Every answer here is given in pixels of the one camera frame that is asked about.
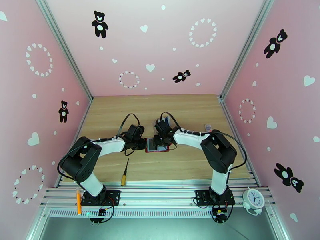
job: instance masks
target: wooden table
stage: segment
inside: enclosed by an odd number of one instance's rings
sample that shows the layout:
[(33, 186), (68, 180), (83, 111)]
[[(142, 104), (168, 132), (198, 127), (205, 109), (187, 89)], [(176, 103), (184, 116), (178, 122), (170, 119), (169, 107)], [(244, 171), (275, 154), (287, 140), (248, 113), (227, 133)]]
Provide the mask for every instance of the wooden table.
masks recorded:
[[(212, 128), (232, 134), (216, 95), (205, 94), (95, 97), (80, 136), (89, 139), (115, 136), (125, 116), (134, 113), (145, 128), (143, 138), (153, 137), (153, 122), (164, 111), (171, 113), (182, 128), (204, 132), (204, 125), (211, 124)], [(137, 124), (132, 115), (122, 131), (126, 131), (131, 124)], [(238, 151), (235, 166), (242, 163), (243, 158), (236, 143), (231, 139), (229, 141)], [(127, 181), (212, 177), (212, 169), (204, 153), (190, 146), (178, 145), (175, 150), (157, 153), (137, 150), (129, 157)], [(98, 159), (94, 173), (102, 182), (120, 181), (127, 158), (123, 152), (102, 156)], [(230, 175), (230, 178), (247, 177), (249, 173), (246, 166), (234, 169)]]

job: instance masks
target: small white object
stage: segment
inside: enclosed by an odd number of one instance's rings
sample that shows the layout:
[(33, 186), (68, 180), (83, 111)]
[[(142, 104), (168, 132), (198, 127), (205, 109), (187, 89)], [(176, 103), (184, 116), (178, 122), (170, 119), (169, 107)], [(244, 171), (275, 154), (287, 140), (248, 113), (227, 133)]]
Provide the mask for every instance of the small white object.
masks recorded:
[(316, 142), (316, 143), (319, 143), (320, 142), (320, 138), (318, 136), (314, 136), (313, 137), (313, 141)]
[(253, 216), (261, 214), (262, 208), (264, 207), (264, 197), (262, 193), (254, 188), (249, 188), (243, 195), (243, 207), (247, 212)]

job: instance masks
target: pink wall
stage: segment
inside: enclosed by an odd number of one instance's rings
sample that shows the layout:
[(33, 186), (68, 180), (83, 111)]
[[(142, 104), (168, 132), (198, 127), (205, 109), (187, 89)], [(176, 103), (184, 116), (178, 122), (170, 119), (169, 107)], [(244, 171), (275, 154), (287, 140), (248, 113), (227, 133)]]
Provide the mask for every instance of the pink wall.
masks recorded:
[[(88, 99), (35, 0), (0, 0), (0, 30), (0, 233), (25, 239)], [(66, 123), (58, 113), (62, 100)]]
[[(319, 5), (275, 1), (226, 99), (259, 179), (297, 240), (319, 239), (320, 232)], [(288, 37), (267, 59), (264, 49), (281, 29)], [(288, 186), (275, 174), (276, 163), (291, 168), (291, 175), (280, 172), (295, 177), (286, 180)], [(297, 179), (304, 183), (300, 193)]]
[[(219, 94), (263, 2), (47, 1), (94, 96)], [(95, 35), (95, 10), (105, 14), (106, 38)]]

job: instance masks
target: black teddy bear silhouette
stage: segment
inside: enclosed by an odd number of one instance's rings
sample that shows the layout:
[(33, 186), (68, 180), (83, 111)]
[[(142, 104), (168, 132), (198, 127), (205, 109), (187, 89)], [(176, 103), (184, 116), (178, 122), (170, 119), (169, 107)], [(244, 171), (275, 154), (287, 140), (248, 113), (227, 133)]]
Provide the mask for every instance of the black teddy bear silhouette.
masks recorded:
[(67, 109), (67, 102), (61, 101), (61, 108), (59, 109), (60, 113), (60, 122), (67, 122), (67, 115), (69, 114), (69, 111)]
[(293, 176), (293, 172), (290, 167), (284, 168), (281, 164), (277, 163), (274, 169), (276, 175), (282, 179), (282, 183), (286, 186), (292, 185), (298, 193), (301, 193), (302, 186), (304, 185), (302, 180), (299, 180)]
[(101, 34), (102, 38), (106, 37), (106, 30), (108, 30), (108, 25), (103, 21), (104, 20), (104, 13), (94, 11), (94, 16), (96, 20), (94, 20), (91, 25), (95, 26), (95, 33), (96, 36), (99, 37)]
[(280, 43), (286, 40), (287, 37), (288, 35), (284, 31), (284, 29), (281, 29), (281, 31), (279, 32), (276, 38), (275, 37), (271, 38), (269, 40), (270, 44), (263, 51), (264, 54), (267, 53), (266, 58), (270, 58), (274, 54), (274, 52), (278, 53), (281, 46)]
[(179, 83), (180, 81), (185, 81), (186, 77), (190, 76), (189, 70), (186, 70), (184, 73), (178, 72), (178, 75), (174, 76), (172, 79), (175, 83)]

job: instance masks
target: clock face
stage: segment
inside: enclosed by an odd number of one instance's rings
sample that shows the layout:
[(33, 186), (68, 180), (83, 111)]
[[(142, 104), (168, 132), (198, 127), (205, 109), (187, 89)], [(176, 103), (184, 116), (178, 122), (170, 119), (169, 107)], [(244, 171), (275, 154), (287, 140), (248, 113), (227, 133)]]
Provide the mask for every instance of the clock face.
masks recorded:
[(248, 198), (254, 206), (260, 207), (263, 204), (262, 196), (254, 190), (249, 191)]

